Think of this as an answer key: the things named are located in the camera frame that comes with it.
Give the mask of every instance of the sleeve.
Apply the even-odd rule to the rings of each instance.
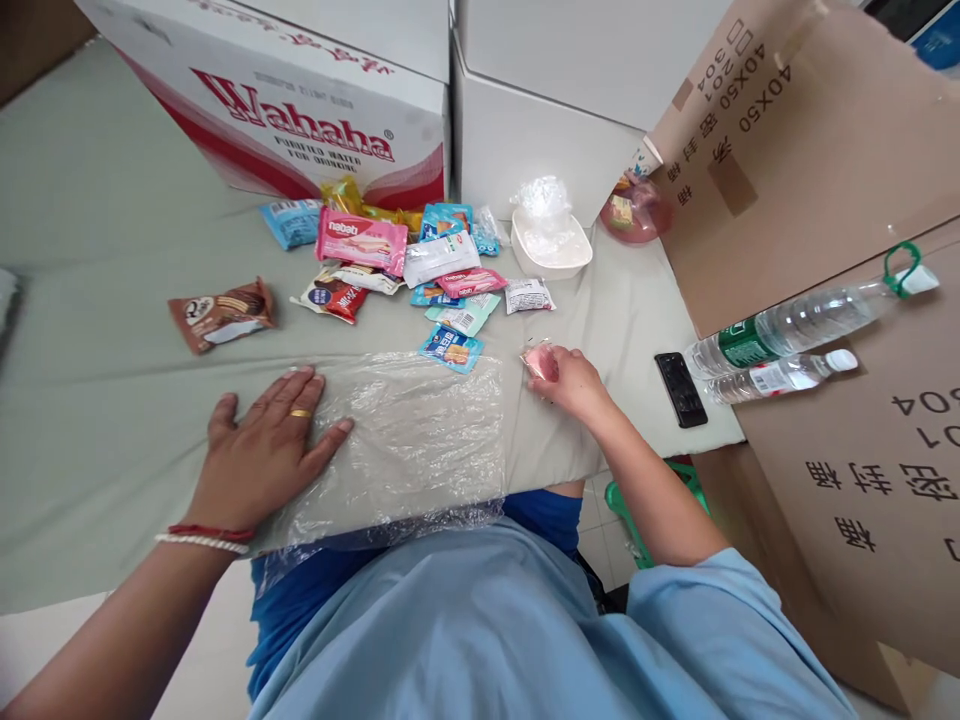
[[[756,568],[728,548],[636,573],[627,615],[732,718],[856,718]]]

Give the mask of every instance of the light blue shirt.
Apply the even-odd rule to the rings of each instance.
[[[634,575],[598,615],[583,571],[511,520],[394,548],[314,616],[252,718],[856,717],[735,550]]]

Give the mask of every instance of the green bottle label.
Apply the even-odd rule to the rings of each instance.
[[[738,368],[748,368],[780,356],[763,344],[756,318],[748,318],[720,331],[720,352]]]

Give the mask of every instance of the white bowl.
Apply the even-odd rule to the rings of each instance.
[[[521,210],[514,210],[510,238],[517,262],[527,275],[544,280],[568,280],[593,260],[590,240],[572,215],[563,231],[564,234],[569,233],[570,237],[550,252],[544,252],[537,247],[538,243],[534,239],[537,233],[533,232],[526,214]]]

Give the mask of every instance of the green stool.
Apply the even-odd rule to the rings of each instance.
[[[669,460],[666,460],[665,462],[683,479],[683,484],[686,485],[687,489],[693,493],[693,496],[700,501],[700,504],[703,505],[703,509],[706,510],[707,514],[709,515],[710,508],[707,507],[707,499],[703,496],[703,489],[700,487],[700,480],[697,478],[697,471],[694,470],[690,465],[681,465],[680,463],[670,462]],[[637,548],[637,552],[634,555],[634,560],[637,563],[637,567],[641,570],[652,568],[656,563],[654,563],[653,559],[650,557],[650,551],[647,550],[647,546],[643,544],[643,539],[640,537],[640,533],[637,532],[637,526],[633,524],[633,518],[630,517],[630,512],[627,510],[627,506],[623,502],[623,496],[620,494],[620,488],[617,487],[615,482],[611,482],[609,485],[607,485],[607,490],[604,493],[604,496],[607,501],[607,507],[619,515],[630,529],[630,535],[633,537],[633,544]]]

